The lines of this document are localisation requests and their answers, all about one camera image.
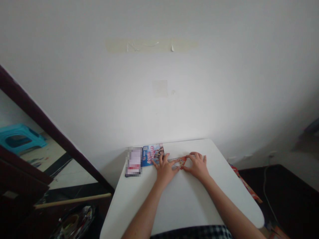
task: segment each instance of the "forearm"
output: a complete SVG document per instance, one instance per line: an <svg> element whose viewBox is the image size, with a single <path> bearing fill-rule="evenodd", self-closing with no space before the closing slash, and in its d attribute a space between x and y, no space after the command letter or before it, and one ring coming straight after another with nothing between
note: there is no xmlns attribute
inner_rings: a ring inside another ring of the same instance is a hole
<svg viewBox="0 0 319 239"><path fill-rule="evenodd" d="M122 239L150 238L154 218L164 187L155 182L144 203L126 229Z"/></svg>
<svg viewBox="0 0 319 239"><path fill-rule="evenodd" d="M200 179L214 202L223 222L236 239L265 239L262 233L250 220L233 204L224 192L215 183L212 177Z"/></svg>

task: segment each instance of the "wooden stick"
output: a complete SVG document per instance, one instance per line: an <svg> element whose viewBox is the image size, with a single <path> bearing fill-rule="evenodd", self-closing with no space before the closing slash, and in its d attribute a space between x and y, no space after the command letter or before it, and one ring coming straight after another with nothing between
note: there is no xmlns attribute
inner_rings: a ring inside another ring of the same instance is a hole
<svg viewBox="0 0 319 239"><path fill-rule="evenodd" d="M51 206L59 206L59 205L70 204L70 203L75 203L75 202L83 202L83 201L89 201L89 200L94 200L94 199L107 198L110 196L112 196L112 194L107 193L107 194L100 194L100 195L89 196L89 197L78 198L78 199L70 199L70 200L64 200L64 201L58 201L58 202L49 202L49 203L35 205L35 208L40 209L40 208L46 208L46 207L51 207Z"/></svg>

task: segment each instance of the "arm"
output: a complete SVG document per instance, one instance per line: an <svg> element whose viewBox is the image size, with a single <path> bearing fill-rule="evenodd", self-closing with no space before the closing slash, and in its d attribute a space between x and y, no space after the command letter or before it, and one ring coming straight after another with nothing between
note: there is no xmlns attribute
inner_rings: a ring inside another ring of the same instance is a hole
<svg viewBox="0 0 319 239"><path fill-rule="evenodd" d="M168 156L169 153L166 154L163 159L163 155L161 155L159 158L159 165L153 161L153 164L157 170L156 182L154 183L154 186L144 203L131 221L129 227L126 229L122 239L150 238L157 206L159 204L162 192L179 171L179 167L177 167L175 170L172 170L173 164L179 159L169 163L167 161Z"/></svg>
<svg viewBox="0 0 319 239"><path fill-rule="evenodd" d="M186 157L193 162L191 168L183 166L186 172L190 172L206 188L208 194L213 200L219 215L228 227L232 236L236 239L265 239L262 233L250 222L250 220L233 204L233 202L224 194L224 192L215 183L209 175L206 167L206 156L197 152L191 152Z"/></svg>

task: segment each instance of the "hand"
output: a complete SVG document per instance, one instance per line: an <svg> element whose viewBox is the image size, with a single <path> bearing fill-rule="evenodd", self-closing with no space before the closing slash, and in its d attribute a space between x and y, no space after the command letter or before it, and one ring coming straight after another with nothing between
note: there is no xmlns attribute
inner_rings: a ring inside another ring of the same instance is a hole
<svg viewBox="0 0 319 239"><path fill-rule="evenodd" d="M157 179L155 184L159 185L162 189L165 189L170 181L174 178L174 176L179 171L179 167L172 170L172 166L179 161L179 159L173 160L171 162L167 161L169 153L165 154L163 159L163 155L159 157L159 165L152 160L156 170L157 170Z"/></svg>
<svg viewBox="0 0 319 239"><path fill-rule="evenodd" d="M189 155L185 156L186 158L190 158L193 162L193 166L188 168L186 166L182 166L186 172L191 173L195 178L203 183L203 180L208 179L210 177L207 166L206 166L206 155L203 156L197 152L191 152Z"/></svg>

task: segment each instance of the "colorful card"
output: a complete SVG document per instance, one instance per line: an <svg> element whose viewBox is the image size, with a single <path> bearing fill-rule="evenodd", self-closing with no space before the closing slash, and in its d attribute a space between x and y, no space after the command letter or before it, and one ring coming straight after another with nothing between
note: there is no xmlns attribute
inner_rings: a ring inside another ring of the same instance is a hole
<svg viewBox="0 0 319 239"><path fill-rule="evenodd" d="M159 164L159 159L162 154L164 155L164 148L162 143L144 146L142 154L142 167L153 165L152 160L154 160L155 163Z"/></svg>
<svg viewBox="0 0 319 239"><path fill-rule="evenodd" d="M172 169L174 170L176 167L179 167L180 169L182 169L182 165L184 165L186 163L187 158L180 157L180 158L169 159L168 161L171 162L171 161L176 160L176 159L179 159L179 161L174 164Z"/></svg>

